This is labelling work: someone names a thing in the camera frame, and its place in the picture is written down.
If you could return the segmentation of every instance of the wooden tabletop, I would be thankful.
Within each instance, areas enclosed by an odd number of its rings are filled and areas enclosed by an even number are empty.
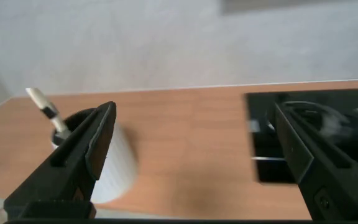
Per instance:
[[[357,82],[255,85],[52,96],[68,116],[109,100],[139,160],[139,177],[103,208],[185,218],[310,219],[298,187],[260,184],[243,94],[358,88]],[[51,153],[52,125],[29,98],[0,106],[0,197]]]

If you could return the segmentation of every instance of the black plastic part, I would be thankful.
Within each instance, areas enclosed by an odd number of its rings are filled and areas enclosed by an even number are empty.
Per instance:
[[[30,202],[21,218],[94,218],[96,209],[89,201],[49,200]]]
[[[26,217],[25,210],[33,211],[28,207],[32,202],[89,202],[95,177],[103,168],[115,119],[116,104],[112,101],[97,107],[85,119],[78,119],[81,122],[69,137],[4,201],[8,220]],[[98,153],[85,156],[87,152]]]
[[[358,163],[325,138],[311,134],[316,132],[313,128],[276,104],[275,129],[312,219],[358,220]],[[333,158],[333,153],[340,157]]]

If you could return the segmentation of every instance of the screw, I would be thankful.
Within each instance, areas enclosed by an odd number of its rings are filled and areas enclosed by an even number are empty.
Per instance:
[[[325,209],[329,208],[329,202],[324,196],[320,198],[320,205],[323,206],[323,208]]]

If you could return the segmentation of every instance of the brush handle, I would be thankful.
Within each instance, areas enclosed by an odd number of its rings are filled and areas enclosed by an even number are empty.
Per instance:
[[[55,126],[60,137],[66,139],[68,135],[70,135],[70,130],[60,117],[59,111],[56,109],[55,105],[53,105],[38,88],[26,88],[25,90],[32,101]]]

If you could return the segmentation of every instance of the white ribbed cup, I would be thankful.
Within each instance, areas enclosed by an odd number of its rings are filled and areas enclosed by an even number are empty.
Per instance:
[[[137,164],[120,125],[116,122],[100,179],[96,181],[91,202],[106,203],[123,195],[137,176]]]

